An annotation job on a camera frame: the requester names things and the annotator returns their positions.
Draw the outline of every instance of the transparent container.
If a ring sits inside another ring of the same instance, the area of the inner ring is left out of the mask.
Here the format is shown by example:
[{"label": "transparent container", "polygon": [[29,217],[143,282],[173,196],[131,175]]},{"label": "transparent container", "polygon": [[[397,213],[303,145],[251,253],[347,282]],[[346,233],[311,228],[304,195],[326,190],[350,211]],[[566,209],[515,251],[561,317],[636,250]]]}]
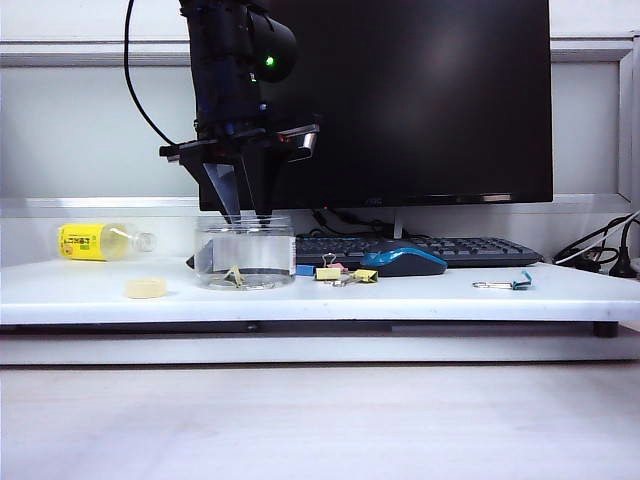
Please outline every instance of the transparent container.
[{"label": "transparent container", "polygon": [[287,216],[201,217],[194,269],[207,288],[258,290],[294,281],[296,244]]},{"label": "transparent container", "polygon": [[71,260],[121,260],[151,252],[156,237],[123,223],[67,223],[57,229],[58,252]]}]

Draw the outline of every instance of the yellow bottle label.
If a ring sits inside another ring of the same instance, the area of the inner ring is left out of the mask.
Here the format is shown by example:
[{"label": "yellow bottle label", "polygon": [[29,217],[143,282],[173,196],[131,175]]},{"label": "yellow bottle label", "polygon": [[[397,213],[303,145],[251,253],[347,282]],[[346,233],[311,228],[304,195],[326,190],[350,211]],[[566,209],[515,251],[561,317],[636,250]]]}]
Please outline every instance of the yellow bottle label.
[{"label": "yellow bottle label", "polygon": [[102,260],[100,249],[105,225],[100,223],[68,223],[60,227],[58,246],[60,255],[74,260]]}]

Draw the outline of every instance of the clear plastic jar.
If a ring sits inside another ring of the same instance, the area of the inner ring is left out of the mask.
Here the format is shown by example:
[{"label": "clear plastic jar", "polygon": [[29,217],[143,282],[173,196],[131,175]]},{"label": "clear plastic jar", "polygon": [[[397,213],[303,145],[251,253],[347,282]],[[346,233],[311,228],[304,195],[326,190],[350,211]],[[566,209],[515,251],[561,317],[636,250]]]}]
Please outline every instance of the clear plastic jar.
[{"label": "clear plastic jar", "polygon": [[295,279],[296,244],[287,216],[201,217],[194,269],[214,289],[280,287]]}]

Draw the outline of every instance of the white desk surface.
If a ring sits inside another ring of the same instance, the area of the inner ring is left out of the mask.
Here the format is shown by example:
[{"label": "white desk surface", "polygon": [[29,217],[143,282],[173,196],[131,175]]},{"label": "white desk surface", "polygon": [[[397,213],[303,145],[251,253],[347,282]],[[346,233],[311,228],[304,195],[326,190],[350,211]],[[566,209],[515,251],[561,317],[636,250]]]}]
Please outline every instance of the white desk surface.
[{"label": "white desk surface", "polygon": [[0,371],[2,478],[637,480],[640,363]]},{"label": "white desk surface", "polygon": [[[525,291],[474,288],[511,281],[522,268],[449,269],[430,277],[382,278],[336,288],[298,277],[264,291],[221,292],[198,286],[182,258],[145,262],[54,260],[3,269],[1,322],[79,324],[259,320],[640,320],[640,282],[547,264],[527,267]],[[169,294],[124,296],[127,280],[167,279]]]}]

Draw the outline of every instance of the shelf leg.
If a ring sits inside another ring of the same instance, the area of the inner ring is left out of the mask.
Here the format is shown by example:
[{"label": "shelf leg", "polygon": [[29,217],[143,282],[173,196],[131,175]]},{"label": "shelf leg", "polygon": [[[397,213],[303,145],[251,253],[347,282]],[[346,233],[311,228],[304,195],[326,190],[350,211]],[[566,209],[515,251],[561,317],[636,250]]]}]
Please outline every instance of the shelf leg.
[{"label": "shelf leg", "polygon": [[593,322],[593,335],[599,338],[618,336],[618,322]]}]

